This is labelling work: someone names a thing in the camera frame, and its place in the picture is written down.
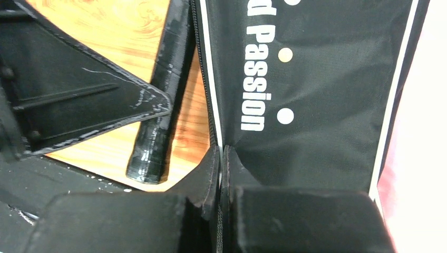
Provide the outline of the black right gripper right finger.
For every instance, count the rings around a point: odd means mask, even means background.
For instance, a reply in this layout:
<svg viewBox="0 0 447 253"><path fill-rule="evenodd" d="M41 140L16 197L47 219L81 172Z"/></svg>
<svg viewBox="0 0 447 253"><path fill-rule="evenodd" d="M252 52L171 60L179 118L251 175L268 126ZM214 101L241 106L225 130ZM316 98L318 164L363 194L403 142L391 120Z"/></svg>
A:
<svg viewBox="0 0 447 253"><path fill-rule="evenodd" d="M394 252L363 192L261 185L236 150L223 151L223 252Z"/></svg>

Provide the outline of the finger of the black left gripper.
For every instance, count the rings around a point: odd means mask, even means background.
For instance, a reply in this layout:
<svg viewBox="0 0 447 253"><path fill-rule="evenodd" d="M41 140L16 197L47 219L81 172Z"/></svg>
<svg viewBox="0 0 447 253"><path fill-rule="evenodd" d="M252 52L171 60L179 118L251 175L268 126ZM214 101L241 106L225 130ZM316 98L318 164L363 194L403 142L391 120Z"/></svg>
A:
<svg viewBox="0 0 447 253"><path fill-rule="evenodd" d="M164 92L66 34L26 1L1 1L1 160L51 153L155 118Z"/></svg>

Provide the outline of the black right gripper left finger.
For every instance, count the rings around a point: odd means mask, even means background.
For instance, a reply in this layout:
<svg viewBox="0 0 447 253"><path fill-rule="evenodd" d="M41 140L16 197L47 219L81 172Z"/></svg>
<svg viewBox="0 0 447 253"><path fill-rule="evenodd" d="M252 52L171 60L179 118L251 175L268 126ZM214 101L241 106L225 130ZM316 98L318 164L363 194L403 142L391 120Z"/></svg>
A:
<svg viewBox="0 0 447 253"><path fill-rule="evenodd" d="M68 193L40 216L25 252L215 252L219 148L165 192Z"/></svg>

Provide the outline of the black silver racket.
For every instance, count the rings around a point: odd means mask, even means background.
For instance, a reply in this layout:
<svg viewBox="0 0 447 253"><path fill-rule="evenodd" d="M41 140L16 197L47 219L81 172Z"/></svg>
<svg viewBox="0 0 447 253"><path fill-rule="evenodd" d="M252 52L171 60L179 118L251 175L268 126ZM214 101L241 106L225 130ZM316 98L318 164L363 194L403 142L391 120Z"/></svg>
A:
<svg viewBox="0 0 447 253"><path fill-rule="evenodd" d="M191 2L170 1L150 80L167 97L166 105L155 99L151 105L167 111L139 126L126 169L126 176L139 183L160 183L167 167L195 50L192 25Z"/></svg>

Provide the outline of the black racket cover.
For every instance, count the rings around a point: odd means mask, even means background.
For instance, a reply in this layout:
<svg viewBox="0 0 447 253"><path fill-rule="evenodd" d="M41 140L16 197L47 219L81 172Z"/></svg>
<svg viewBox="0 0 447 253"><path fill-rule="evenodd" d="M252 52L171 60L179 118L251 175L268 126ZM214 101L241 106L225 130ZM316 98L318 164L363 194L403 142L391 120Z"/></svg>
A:
<svg viewBox="0 0 447 253"><path fill-rule="evenodd" d="M428 1L192 1L211 139L217 252L230 186L354 190L380 199L401 91Z"/></svg>

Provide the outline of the pink racket cover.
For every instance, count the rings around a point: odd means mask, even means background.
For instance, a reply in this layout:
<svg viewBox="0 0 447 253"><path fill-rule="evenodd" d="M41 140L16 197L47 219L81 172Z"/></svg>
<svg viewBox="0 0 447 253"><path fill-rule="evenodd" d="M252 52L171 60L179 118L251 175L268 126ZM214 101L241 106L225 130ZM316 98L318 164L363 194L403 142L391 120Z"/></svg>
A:
<svg viewBox="0 0 447 253"><path fill-rule="evenodd" d="M379 185L397 252L446 252L446 1L431 1Z"/></svg>

